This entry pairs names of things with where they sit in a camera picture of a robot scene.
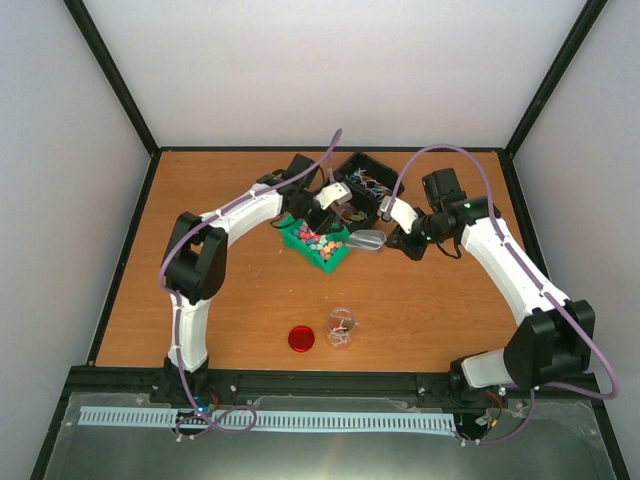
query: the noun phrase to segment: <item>white panel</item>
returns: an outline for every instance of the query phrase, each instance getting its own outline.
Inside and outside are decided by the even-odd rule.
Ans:
[[[593,305],[596,343],[621,377],[607,409],[631,478],[640,478],[638,22],[640,3],[609,2],[516,158],[555,283]]]
[[[63,2],[0,14],[0,477],[28,478],[148,164]]]
[[[162,145],[504,146],[583,0],[89,0]]]

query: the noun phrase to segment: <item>white cable tray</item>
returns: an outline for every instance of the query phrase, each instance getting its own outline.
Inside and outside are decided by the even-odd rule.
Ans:
[[[161,408],[81,407],[78,425],[105,427],[162,427],[175,428],[178,417],[185,410]],[[225,410],[214,412],[218,418]],[[242,430],[253,416],[246,410],[232,412],[222,419],[220,426]],[[204,422],[190,420],[185,427],[205,428]],[[256,432],[396,432],[453,435],[455,425],[449,413],[343,413],[258,411]]]

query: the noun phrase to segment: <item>black plastic bin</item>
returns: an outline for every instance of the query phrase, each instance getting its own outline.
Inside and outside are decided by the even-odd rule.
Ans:
[[[344,224],[350,232],[371,228],[378,220],[378,208],[384,198],[384,195],[379,192],[376,195],[372,190],[365,188],[361,182],[354,181],[357,179],[352,175],[358,169],[362,169],[368,177],[387,187],[389,194],[398,180],[398,173],[394,169],[364,153],[354,153],[334,170],[336,180],[345,182],[353,195],[346,208],[343,207],[346,211],[342,214]],[[400,184],[398,195],[403,191],[404,185]]]

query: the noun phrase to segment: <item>black metal frame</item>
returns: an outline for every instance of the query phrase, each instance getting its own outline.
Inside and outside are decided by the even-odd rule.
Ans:
[[[138,199],[133,218],[126,236],[122,253],[113,276],[107,300],[99,321],[98,329],[87,359],[88,366],[72,367],[60,401],[54,413],[49,432],[44,440],[38,461],[34,468],[32,479],[44,477],[64,412],[68,405],[69,396],[74,392],[131,392],[148,393],[152,398],[173,400],[179,404],[183,398],[170,398],[171,389],[161,368],[107,368],[94,367],[100,345],[106,330],[109,316],[115,302],[118,288],[124,274],[125,266],[136,231],[144,211],[146,200],[153,183],[154,175],[165,151],[321,151],[326,147],[162,147],[159,148],[146,125],[142,114],[129,92],[124,79],[102,40],[95,23],[82,0],[64,0],[69,12],[74,18],[87,44],[91,48],[96,60],[102,68],[107,80],[111,84],[116,96],[122,104],[134,129],[140,136],[142,143],[151,156],[151,162],[145,177],[142,191]],[[527,254],[540,270],[547,274],[535,231],[526,202],[522,193],[513,159],[533,127],[553,90],[560,82],[569,63],[575,56],[580,45],[586,38],[591,26],[604,8],[606,0],[587,0],[582,12],[569,32],[562,48],[538,88],[534,98],[508,145],[505,148],[470,148],[471,151],[490,151],[498,154],[509,196],[513,203],[518,227],[522,235]],[[341,147],[337,151],[415,151],[415,148],[404,147]],[[469,409],[460,408],[442,397],[438,385],[445,380],[443,373],[339,373],[339,372],[274,372],[274,371],[243,371],[243,370],[210,370],[210,378],[218,385],[223,403],[244,403],[268,394],[292,393],[295,395],[323,396],[330,392],[331,396],[367,396],[393,398],[406,401],[410,405],[420,407],[437,407],[453,413],[465,413]],[[593,375],[581,375],[570,379],[574,384],[586,388],[597,389]],[[514,392],[513,397],[526,397],[527,392]],[[538,392],[540,398],[575,399],[579,395],[571,392],[542,388]],[[618,478],[629,478],[624,460],[620,453],[615,435],[609,422],[603,402],[591,401],[596,419],[607,447],[609,458]]]

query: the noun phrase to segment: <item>green plastic bin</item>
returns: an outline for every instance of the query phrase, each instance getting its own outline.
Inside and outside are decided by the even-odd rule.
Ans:
[[[287,215],[280,222],[279,226],[288,225],[289,223],[291,223],[292,220],[293,220],[293,217],[291,215]],[[336,250],[336,252],[331,256],[331,258],[328,261],[325,261],[320,256],[320,253],[317,250],[310,249],[306,243],[304,243],[302,240],[300,240],[298,237],[296,237],[293,234],[294,230],[296,230],[297,228],[300,228],[300,225],[302,225],[302,222],[303,220],[299,219],[293,225],[290,225],[287,228],[283,228],[282,230],[280,230],[280,233],[282,233],[282,239],[284,240],[284,245],[287,248],[293,248],[298,253],[300,253],[303,257],[309,260],[309,263],[311,264],[312,267],[321,268],[327,273],[333,272],[338,266],[338,264],[342,261],[342,259],[344,259],[344,257],[347,255],[347,253],[349,253],[349,249],[343,245],[342,247],[338,248],[338,250]],[[349,235],[350,235],[349,230],[346,227],[343,227],[341,232],[330,233],[329,235],[327,235],[327,239],[334,242],[346,243],[347,239],[349,238]]]

